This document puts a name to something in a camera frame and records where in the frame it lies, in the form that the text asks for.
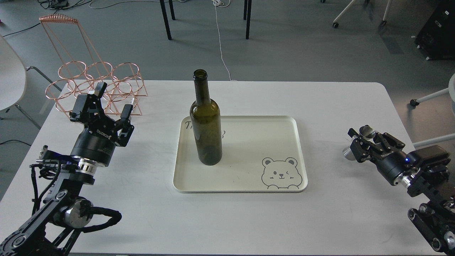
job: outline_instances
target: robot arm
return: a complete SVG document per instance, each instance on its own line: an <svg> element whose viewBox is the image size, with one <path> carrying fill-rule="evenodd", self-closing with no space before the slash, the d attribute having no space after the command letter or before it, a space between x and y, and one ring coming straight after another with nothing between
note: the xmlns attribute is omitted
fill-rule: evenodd
<svg viewBox="0 0 455 256"><path fill-rule="evenodd" d="M370 161L389 184L402 184L411 197L424 194L430 200L411 208L408 217L433 250L455 255L455 188L448 182L449 154L436 145L406 154L404 143L368 125L359 133L351 128L348 135L353 141L344 150L346 158Z"/></svg>
<svg viewBox="0 0 455 256"><path fill-rule="evenodd" d="M79 196L84 184L94 184L96 168L108 166L115 147L125 147L134 130L130 124L132 105L125 105L117 121L104 114L101 97L106 86L100 82L94 93L78 96L70 120L84 124L84 130L71 154L61 155L44 146L38 164L30 166L35 190L33 214L0 244L0 256L66 256L81 232L105 229L120 221L120 212L93 207L89 200ZM40 196L34 180L35 168L52 180ZM40 207L46 191L49 192ZM110 219L104 224L86 227L97 214ZM65 228L52 242L45 237L48 223ZM59 248L68 236L66 244Z"/></svg>

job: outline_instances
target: tray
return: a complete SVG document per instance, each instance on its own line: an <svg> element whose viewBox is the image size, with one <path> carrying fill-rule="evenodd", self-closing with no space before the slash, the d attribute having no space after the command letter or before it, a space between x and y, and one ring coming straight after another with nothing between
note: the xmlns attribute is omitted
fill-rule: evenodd
<svg viewBox="0 0 455 256"><path fill-rule="evenodd" d="M182 193L300 192L308 184L295 120L289 116L221 116L222 158L197 157L190 117L182 120L174 187Z"/></svg>

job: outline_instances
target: floor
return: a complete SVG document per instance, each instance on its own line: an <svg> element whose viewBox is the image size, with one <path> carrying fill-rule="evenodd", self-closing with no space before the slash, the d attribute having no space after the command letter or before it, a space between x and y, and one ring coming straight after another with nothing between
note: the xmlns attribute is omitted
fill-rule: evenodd
<svg viewBox="0 0 455 256"><path fill-rule="evenodd" d="M117 2L94 0L91 7ZM379 27L386 1L371 0L364 5L360 0L334 29L333 19L349 2L254 1L249 40L245 40L241 0L232 0L216 13L209 0L175 1L177 20L170 20L172 41L166 37L156 2L122 3L97 10L85 4L58 13L79 20L103 60L136 63L147 80L191 80L197 68L205 69L209 80L229 80L220 55L217 19L222 56L233 80L379 82L387 89L413 142L454 133L455 117L448 95L416 109L408 104L410 99L447 88L454 74L453 60L426 61L426 55L414 44L413 37L439 1L394 1L387 25ZM0 1L0 34L35 25L39 17L53 12L37 1ZM78 48L81 45L76 39L80 36L74 26L55 24L53 30L66 39L73 55L86 53ZM58 79L62 63L42 26L5 38L26 67L36 66L52 80ZM47 85L38 73L29 71L26 94L19 102L39 124L53 107L44 94ZM346 118L359 114L368 115L359 106ZM0 121L0 142L18 139L33 143L39 130L16 108L1 110L0 116L4 118ZM439 145L455 153L455 141ZM18 142L0 145L0 199L28 149ZM455 164L449 164L449 168L455 171Z"/></svg>

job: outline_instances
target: bear face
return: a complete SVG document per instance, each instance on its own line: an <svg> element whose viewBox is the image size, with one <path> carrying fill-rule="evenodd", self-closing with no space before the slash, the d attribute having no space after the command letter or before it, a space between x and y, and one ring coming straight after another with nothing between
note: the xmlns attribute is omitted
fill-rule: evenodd
<svg viewBox="0 0 455 256"><path fill-rule="evenodd" d="M289 189L290 186L298 186L303 179L297 170L297 160L288 157L284 161L274 161L266 157L262 160L264 173L262 174L262 182L270 188L276 186L279 189Z"/></svg>

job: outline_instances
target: green glass bottle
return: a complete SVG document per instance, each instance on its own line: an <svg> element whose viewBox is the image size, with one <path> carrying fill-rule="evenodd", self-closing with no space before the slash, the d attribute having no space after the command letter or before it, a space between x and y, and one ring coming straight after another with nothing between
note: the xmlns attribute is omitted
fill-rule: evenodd
<svg viewBox="0 0 455 256"><path fill-rule="evenodd" d="M199 160L214 165L221 160L220 108L208 94L207 72L198 69L193 75L196 101L191 105L190 117Z"/></svg>

